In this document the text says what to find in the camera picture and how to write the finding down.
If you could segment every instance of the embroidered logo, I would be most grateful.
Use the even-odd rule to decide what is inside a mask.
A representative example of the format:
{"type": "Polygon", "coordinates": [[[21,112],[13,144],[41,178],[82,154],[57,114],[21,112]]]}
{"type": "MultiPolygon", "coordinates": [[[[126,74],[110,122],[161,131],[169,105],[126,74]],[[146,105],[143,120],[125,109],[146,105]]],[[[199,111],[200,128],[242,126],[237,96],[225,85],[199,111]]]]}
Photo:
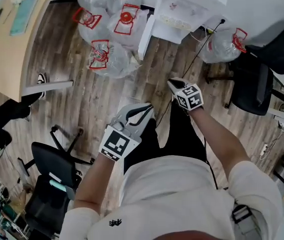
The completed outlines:
{"type": "Polygon", "coordinates": [[[118,220],[111,220],[108,224],[113,227],[113,226],[119,226],[122,223],[121,219],[118,220]]]}

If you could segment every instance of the teal folder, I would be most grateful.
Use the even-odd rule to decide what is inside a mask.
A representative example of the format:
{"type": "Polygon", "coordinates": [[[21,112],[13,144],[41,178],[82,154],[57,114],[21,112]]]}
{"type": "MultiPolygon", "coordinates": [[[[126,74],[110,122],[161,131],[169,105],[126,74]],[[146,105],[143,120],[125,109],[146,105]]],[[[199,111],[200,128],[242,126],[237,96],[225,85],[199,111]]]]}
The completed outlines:
{"type": "Polygon", "coordinates": [[[19,5],[11,27],[10,36],[16,36],[25,33],[28,21],[30,20],[36,2],[37,0],[24,0],[19,5]]]}

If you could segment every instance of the shoe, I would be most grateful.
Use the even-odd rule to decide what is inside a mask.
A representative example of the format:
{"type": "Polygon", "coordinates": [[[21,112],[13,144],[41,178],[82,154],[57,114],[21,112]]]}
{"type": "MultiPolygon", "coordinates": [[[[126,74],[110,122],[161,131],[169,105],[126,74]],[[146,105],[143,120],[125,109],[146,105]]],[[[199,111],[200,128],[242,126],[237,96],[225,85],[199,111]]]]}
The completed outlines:
{"type": "MultiPolygon", "coordinates": [[[[45,77],[45,74],[42,74],[42,73],[39,73],[38,74],[38,77],[37,77],[37,83],[38,84],[45,84],[46,83],[46,77],[45,77]]],[[[46,92],[43,91],[40,98],[38,98],[39,100],[45,98],[46,96],[46,92]]]]}

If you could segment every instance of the seated person in black pants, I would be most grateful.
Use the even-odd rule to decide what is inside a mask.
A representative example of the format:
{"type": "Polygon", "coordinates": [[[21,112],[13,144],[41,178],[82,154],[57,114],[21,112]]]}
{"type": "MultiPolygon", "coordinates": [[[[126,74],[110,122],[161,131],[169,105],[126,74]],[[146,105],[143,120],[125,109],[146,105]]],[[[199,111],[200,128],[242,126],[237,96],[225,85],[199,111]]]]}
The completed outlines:
{"type": "Polygon", "coordinates": [[[74,209],[65,215],[60,240],[235,240],[232,214],[238,205],[246,214],[254,213],[246,219],[259,236],[245,239],[275,238],[283,214],[280,192],[236,136],[202,107],[185,112],[176,100],[164,148],[155,128],[150,119],[142,143],[124,159],[119,208],[105,217],[100,216],[101,204],[115,162],[97,156],[76,191],[74,209]],[[190,118],[220,160],[228,191],[216,188],[190,118]]]}
{"type": "MultiPolygon", "coordinates": [[[[46,83],[44,74],[39,74],[37,79],[38,84],[46,83]]],[[[23,96],[21,102],[16,102],[9,99],[0,106],[0,150],[11,142],[11,136],[2,128],[14,119],[26,118],[30,112],[30,106],[38,99],[45,97],[45,92],[39,92],[27,96],[23,96]]]]}

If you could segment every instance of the office chair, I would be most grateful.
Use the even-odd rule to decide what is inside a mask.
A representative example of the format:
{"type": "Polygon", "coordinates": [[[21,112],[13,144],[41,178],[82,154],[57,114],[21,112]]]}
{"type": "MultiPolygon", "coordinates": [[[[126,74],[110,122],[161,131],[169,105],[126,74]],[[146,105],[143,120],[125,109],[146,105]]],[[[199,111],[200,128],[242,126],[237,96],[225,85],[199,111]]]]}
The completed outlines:
{"type": "Polygon", "coordinates": [[[207,73],[205,79],[208,84],[213,80],[233,80],[232,96],[225,108],[233,103],[244,111],[264,116],[272,95],[284,102],[284,94],[273,89],[273,71],[284,75],[284,30],[268,45],[248,45],[246,50],[229,63],[234,76],[208,77],[207,73]]]}
{"type": "Polygon", "coordinates": [[[33,142],[31,145],[34,159],[27,164],[18,158],[22,171],[29,176],[28,169],[36,164],[40,176],[37,178],[33,194],[25,206],[25,220],[34,234],[43,234],[51,239],[59,234],[62,228],[68,203],[75,197],[75,191],[81,182],[81,172],[75,168],[75,163],[92,165],[72,157],[70,152],[78,138],[83,134],[80,130],[70,148],[65,151],[54,136],[57,126],[52,127],[51,136],[57,148],[46,144],[33,142]]]}

